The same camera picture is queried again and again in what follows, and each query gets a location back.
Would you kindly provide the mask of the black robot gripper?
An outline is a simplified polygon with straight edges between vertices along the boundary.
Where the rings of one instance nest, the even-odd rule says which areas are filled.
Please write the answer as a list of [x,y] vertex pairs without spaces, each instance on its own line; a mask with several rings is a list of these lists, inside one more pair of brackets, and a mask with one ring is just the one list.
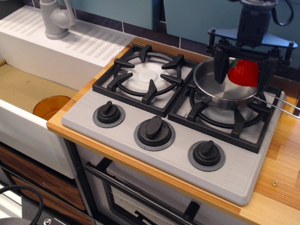
[[[210,35],[207,51],[212,52],[215,45],[215,37],[224,40],[235,40],[240,46],[248,46],[251,48],[262,45],[272,46],[275,48],[285,48],[285,56],[283,65],[291,64],[291,54],[293,49],[298,45],[293,41],[288,41],[276,37],[268,32],[270,19],[279,26],[289,25],[294,18],[294,9],[292,4],[288,5],[291,14],[286,22],[279,22],[276,12],[276,4],[243,4],[240,14],[240,22],[237,29],[216,29],[212,27],[208,30]],[[272,76],[278,66],[278,58],[269,56],[263,61],[257,90],[266,90]],[[222,84],[225,80],[229,68],[229,55],[227,50],[217,47],[214,55],[214,77],[218,84]]]

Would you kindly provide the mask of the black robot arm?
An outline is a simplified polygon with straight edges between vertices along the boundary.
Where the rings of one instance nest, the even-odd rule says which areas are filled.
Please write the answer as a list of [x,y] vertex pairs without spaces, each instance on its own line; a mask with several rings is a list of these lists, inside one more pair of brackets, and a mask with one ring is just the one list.
[[258,62],[258,90],[263,91],[278,70],[290,66],[297,44],[268,32],[271,19],[278,23],[278,1],[242,0],[241,4],[238,28],[208,30],[207,51],[213,54],[215,80],[219,84],[226,77],[230,57]]

